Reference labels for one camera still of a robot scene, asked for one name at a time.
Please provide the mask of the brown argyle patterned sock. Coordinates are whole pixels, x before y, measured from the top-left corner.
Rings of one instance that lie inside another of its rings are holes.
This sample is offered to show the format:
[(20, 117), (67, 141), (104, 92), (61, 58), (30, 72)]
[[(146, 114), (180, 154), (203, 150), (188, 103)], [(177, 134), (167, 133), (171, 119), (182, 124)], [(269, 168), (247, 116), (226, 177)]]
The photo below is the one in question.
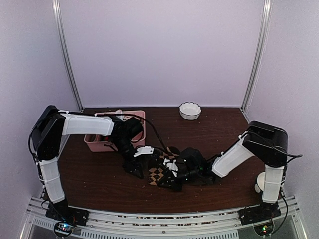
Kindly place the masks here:
[(148, 161), (148, 183), (153, 186), (157, 186), (157, 182), (164, 176), (164, 174), (168, 171), (163, 162), (164, 159), (169, 159), (173, 161), (177, 159), (180, 155), (180, 151), (176, 147), (168, 147), (167, 152), (163, 152), (160, 149), (154, 149), (153, 154), (151, 155)]

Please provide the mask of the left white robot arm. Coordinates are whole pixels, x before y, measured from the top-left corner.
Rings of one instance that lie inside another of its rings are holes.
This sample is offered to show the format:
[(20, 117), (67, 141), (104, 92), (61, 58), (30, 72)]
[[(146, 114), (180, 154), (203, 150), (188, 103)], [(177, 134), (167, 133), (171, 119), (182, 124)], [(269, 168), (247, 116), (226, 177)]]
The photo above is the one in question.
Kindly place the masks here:
[(69, 135), (100, 135), (107, 137), (122, 156), (125, 172), (143, 178), (143, 168), (139, 157), (152, 154), (153, 149), (136, 149), (132, 139), (142, 133), (142, 123), (150, 124), (144, 117), (132, 113), (97, 113), (84, 114), (59, 110), (49, 105), (28, 137), (28, 149), (38, 170), (38, 177), (46, 190), (49, 208), (61, 221), (76, 218), (76, 213), (69, 207), (62, 188), (58, 160), (61, 140)]

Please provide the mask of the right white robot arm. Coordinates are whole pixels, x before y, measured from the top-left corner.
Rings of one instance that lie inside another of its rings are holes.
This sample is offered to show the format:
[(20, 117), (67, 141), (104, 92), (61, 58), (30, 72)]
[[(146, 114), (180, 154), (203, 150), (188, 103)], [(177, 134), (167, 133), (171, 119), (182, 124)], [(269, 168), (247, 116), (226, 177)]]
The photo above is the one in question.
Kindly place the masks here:
[(260, 194), (261, 202), (257, 206), (240, 210), (239, 214), (244, 219), (253, 216), (262, 220), (277, 217), (281, 214), (278, 198), (288, 164), (302, 157), (288, 152), (288, 139), (284, 129), (252, 121), (228, 149), (210, 159), (204, 158), (193, 147), (184, 149), (176, 156), (162, 156), (159, 163), (162, 174), (157, 185), (181, 191), (184, 184), (193, 181), (213, 184), (237, 167), (255, 159), (264, 167), (255, 182), (255, 191)]

